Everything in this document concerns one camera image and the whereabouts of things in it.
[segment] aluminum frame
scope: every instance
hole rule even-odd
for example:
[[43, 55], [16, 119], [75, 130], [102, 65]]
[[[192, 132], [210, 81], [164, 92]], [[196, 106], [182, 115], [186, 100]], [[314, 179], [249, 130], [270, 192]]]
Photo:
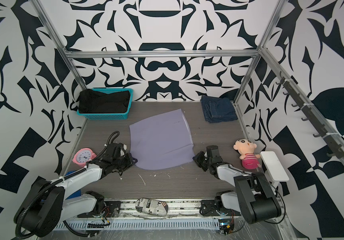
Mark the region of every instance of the aluminum frame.
[[240, 127], [242, 128], [242, 132], [243, 132], [244, 138], [245, 139], [251, 139], [249, 137], [249, 132], [246, 129], [246, 124], [244, 123], [243, 114], [242, 114], [242, 111], [241, 111], [240, 107], [238, 105], [233, 105], [233, 107], [235, 108], [236, 116], [237, 116], [237, 119], [239, 120]]
[[52, 24], [50, 18], [48, 17], [48, 14], [46, 13], [42, 3], [40, 2], [40, 0], [29, 0], [29, 1], [32, 4], [32, 7], [34, 8], [37, 16], [39, 17], [40, 22], [43, 24], [43, 26], [47, 30], [48, 35], [50, 35], [51, 40], [54, 42], [56, 49], [59, 51], [68, 69], [73, 74], [76, 82], [78, 83], [78, 85], [80, 86], [82, 90], [87, 89], [87, 86], [85, 85], [83, 78], [80, 76], [79, 72], [77, 71], [74, 63], [65, 55], [64, 45], [62, 41], [60, 40], [59, 34], [56, 32], [54, 25]]
[[[258, 52], [278, 78], [284, 77], [285, 79], [292, 79], [284, 70], [284, 68], [275, 60], [268, 49], [266, 49], [265, 47], [261, 47]], [[334, 129], [334, 127], [332, 127], [329, 121], [320, 113], [317, 107], [312, 103], [312, 101], [294, 81], [289, 81], [289, 85], [296, 91], [296, 93], [299, 94], [299, 97], [304, 101], [304, 103], [309, 104], [309, 108], [311, 108], [313, 112], [316, 113], [318, 121], [324, 125], [326, 131], [331, 134], [330, 136], [332, 136], [333, 139], [337, 143], [339, 143], [344, 150], [344, 139], [342, 138], [342, 136]], [[342, 157], [340, 161], [344, 166], [344, 157]]]
[[148, 58], [257, 56], [257, 50], [66, 51], [68, 58]]
[[75, 155], [76, 152], [78, 151], [77, 147], [79, 146], [80, 140], [82, 139], [82, 136], [83, 136], [84, 131], [85, 131], [86, 127], [87, 127], [88, 121], [89, 121], [88, 118], [86, 118], [86, 119], [84, 120], [83, 125], [82, 125], [82, 127], [81, 127], [81, 129], [80, 129], [80, 132], [79, 132], [79, 134], [78, 134], [77, 137], [76, 137], [74, 146], [72, 146], [72, 149], [71, 149], [71, 151], [70, 151], [70, 155], [69, 155], [69, 157], [67, 158], [67, 160], [66, 160], [66, 162], [65, 162], [65, 164], [64, 164], [64, 166], [63, 166], [62, 171], [60, 172], [60, 176], [64, 176], [64, 175], [67, 173], [68, 168], [70, 167], [70, 164], [71, 164], [71, 162], [72, 162], [72, 159], [74, 158], [74, 155]]
[[272, 71], [279, 78], [279, 80], [282, 77], [284, 77], [284, 79], [292, 79], [290, 75], [287, 73], [287, 71], [285, 71], [285, 69], [280, 64], [278, 64], [274, 56], [270, 53], [270, 51], [266, 47], [261, 47], [258, 50], [258, 53], [266, 61], [268, 66], [272, 69]]
[[261, 47], [265, 47], [266, 43], [269, 41], [274, 28], [276, 27], [277, 23], [280, 20], [281, 12], [284, 9], [284, 6], [287, 2], [288, 0], [279, 0], [277, 2], [274, 12], [272, 13], [272, 16], [270, 17], [268, 26], [266, 27], [265, 32], [262, 35], [260, 44], [257, 47], [257, 49], [260, 49]]
[[248, 70], [247, 70], [244, 78], [242, 79], [242, 84], [240, 85], [240, 88], [238, 89], [236, 96], [233, 99], [233, 103], [235, 103], [236, 105], [237, 105], [237, 102], [240, 100], [241, 96], [243, 95], [245, 88], [248, 85], [248, 83], [252, 77], [253, 71], [256, 69], [257, 64], [260, 61], [260, 58], [261, 58], [260, 55], [253, 57], [253, 60], [252, 60], [251, 64], [249, 65]]

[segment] wall hook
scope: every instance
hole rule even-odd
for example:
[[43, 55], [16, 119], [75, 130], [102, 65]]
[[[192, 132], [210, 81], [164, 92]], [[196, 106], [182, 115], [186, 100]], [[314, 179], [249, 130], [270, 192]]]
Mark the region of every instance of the wall hook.
[[276, 84], [277, 84], [277, 85], [280, 85], [280, 84], [282, 84], [284, 81], [285, 81], [285, 78], [284, 78], [284, 77], [281, 77], [281, 80], [280, 80], [278, 83], [276, 83]]

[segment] purple fabric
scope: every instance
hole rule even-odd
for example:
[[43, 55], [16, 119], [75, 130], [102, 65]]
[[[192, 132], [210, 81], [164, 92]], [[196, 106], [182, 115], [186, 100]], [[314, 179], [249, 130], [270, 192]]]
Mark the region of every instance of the purple fabric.
[[195, 156], [187, 120], [181, 109], [143, 119], [129, 126], [136, 166], [157, 170], [179, 166]]

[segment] white stain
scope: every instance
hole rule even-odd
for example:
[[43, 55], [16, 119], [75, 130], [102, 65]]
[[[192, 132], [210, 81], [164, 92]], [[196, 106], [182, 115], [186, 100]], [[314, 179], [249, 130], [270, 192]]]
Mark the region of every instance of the white stain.
[[141, 177], [141, 180], [143, 180], [144, 186], [146, 185], [146, 182], [144, 181], [144, 179]]

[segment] clock face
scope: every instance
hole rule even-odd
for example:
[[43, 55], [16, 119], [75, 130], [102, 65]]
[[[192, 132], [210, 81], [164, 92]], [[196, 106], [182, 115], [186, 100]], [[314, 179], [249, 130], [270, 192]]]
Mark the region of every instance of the clock face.
[[91, 159], [91, 151], [83, 150], [76, 155], [76, 161], [78, 163], [85, 163]]

